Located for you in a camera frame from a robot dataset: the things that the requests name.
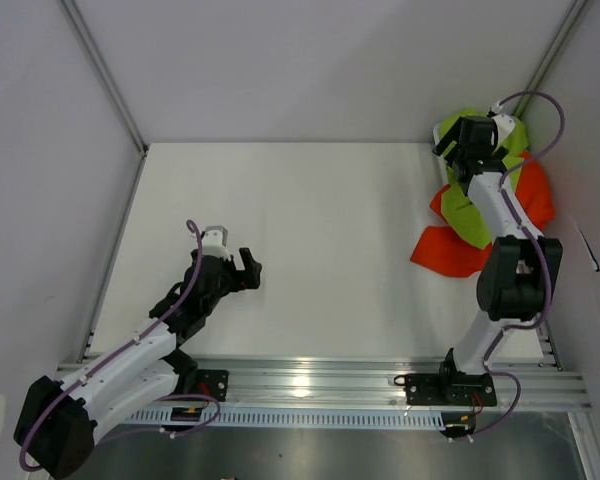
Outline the lime green shorts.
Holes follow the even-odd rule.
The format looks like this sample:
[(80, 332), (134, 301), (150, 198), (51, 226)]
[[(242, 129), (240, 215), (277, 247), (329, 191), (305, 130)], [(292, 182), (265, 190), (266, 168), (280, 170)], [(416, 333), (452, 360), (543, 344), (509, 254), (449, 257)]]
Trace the lime green shorts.
[[(509, 150), (509, 154), (503, 159), (506, 169), (513, 168), (523, 161), (522, 154), (529, 145), (524, 123), (517, 117), (514, 119), (516, 127), (503, 143)], [(478, 209), (463, 193), (449, 166), (447, 175), (449, 188), (441, 196), (441, 215), (463, 241), (484, 250), (491, 243), (491, 234)]]

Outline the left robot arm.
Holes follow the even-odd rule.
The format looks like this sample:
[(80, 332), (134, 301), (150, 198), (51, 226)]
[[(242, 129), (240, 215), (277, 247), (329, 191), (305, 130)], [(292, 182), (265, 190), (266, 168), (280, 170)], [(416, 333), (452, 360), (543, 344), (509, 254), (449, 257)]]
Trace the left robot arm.
[(182, 346), (205, 326), (221, 299), (260, 287), (261, 263), (246, 247), (239, 255), (241, 268), (232, 257), (193, 250), (182, 281), (129, 339), (60, 380), (36, 380), (14, 431), (21, 468), (64, 479), (111, 430), (148, 404), (163, 398), (212, 402), (212, 396), (196, 392), (198, 364)]

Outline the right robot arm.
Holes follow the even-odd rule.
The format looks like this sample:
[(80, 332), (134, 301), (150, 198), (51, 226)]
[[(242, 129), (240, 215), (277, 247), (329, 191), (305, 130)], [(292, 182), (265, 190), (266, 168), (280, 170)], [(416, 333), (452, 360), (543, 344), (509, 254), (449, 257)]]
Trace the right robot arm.
[(493, 355), (512, 333), (545, 320), (553, 299), (563, 249), (558, 240), (544, 237), (516, 198), (503, 145), (514, 128), (506, 114), (461, 116), (434, 148), (492, 237), (476, 284), (479, 312), (439, 368), (436, 389), (450, 404), (475, 394), (485, 395), (488, 405), (495, 403)]

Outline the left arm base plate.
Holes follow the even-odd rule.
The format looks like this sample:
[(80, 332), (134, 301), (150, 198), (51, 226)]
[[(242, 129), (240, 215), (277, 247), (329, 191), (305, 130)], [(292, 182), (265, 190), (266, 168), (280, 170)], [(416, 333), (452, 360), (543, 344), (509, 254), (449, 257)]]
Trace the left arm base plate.
[(227, 370), (198, 369), (181, 376), (175, 394), (204, 394), (225, 402), (230, 374)]

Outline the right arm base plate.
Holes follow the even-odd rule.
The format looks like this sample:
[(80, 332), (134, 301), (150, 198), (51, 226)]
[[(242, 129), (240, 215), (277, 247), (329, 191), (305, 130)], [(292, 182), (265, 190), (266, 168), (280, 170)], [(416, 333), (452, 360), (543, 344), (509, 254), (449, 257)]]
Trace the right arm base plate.
[(497, 396), (492, 377), (488, 374), (454, 374), (443, 376), (431, 373), (397, 375), (393, 379), (402, 387), (407, 404), (411, 406), (470, 407), (473, 401), (486, 407), (497, 405)]

